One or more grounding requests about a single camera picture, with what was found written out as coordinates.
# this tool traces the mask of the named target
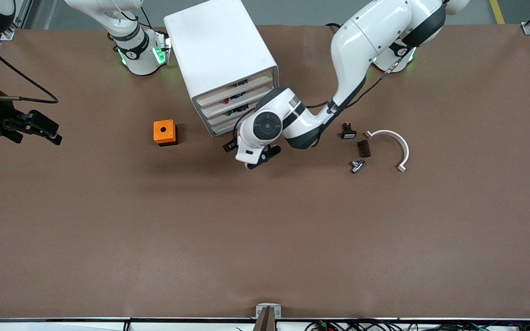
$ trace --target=green light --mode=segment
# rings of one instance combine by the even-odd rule
[[[122,58],[122,63],[124,63],[124,65],[127,65],[127,64],[126,64],[126,60],[124,60],[124,55],[122,55],[122,51],[120,51],[119,48],[118,48],[118,54],[119,54],[120,57]]]
[[[165,63],[165,55],[162,50],[158,50],[153,47],[153,54],[155,55],[156,62],[158,62],[159,64]]]

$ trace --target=small black object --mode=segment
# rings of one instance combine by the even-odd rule
[[[343,123],[343,132],[341,132],[341,139],[354,139],[357,136],[357,131],[351,128],[351,123]]]
[[[225,149],[225,152],[230,153],[238,147],[238,144],[236,143],[236,140],[233,139],[222,145],[222,147]]]
[[[275,155],[278,155],[281,151],[282,151],[282,147],[279,147],[279,146],[273,146],[273,147],[267,149],[267,151],[262,151],[261,152],[261,156],[259,157],[259,162],[257,162],[257,164],[248,164],[247,163],[247,169],[249,169],[249,170],[255,169],[256,167],[260,166],[261,164],[269,161],[269,159],[271,159]]]
[[[359,150],[359,157],[370,157],[372,155],[372,151],[369,149],[369,140],[359,141],[357,149]]]

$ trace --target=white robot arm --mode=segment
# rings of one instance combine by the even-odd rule
[[[293,148],[315,146],[360,92],[374,58],[398,38],[410,48],[433,39],[444,25],[445,9],[443,0],[372,0],[333,36],[330,52],[338,80],[334,96],[313,115],[289,88],[272,90],[241,123],[236,159],[248,168],[266,162],[273,154],[265,147],[282,134]]]
[[[131,13],[143,0],[65,0],[103,25],[118,45],[122,62],[137,75],[149,75],[168,59],[170,40],[150,28],[141,27]]]

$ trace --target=silver metal fitting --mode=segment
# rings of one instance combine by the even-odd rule
[[[351,166],[353,167],[351,169],[351,174],[356,174],[357,172],[359,172],[359,170],[361,170],[361,168],[363,168],[363,166],[365,166],[365,161],[351,161]]]

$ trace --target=orange cube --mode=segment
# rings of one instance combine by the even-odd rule
[[[177,125],[175,125],[173,120],[154,122],[153,133],[155,143],[161,147],[179,143],[177,140]]]

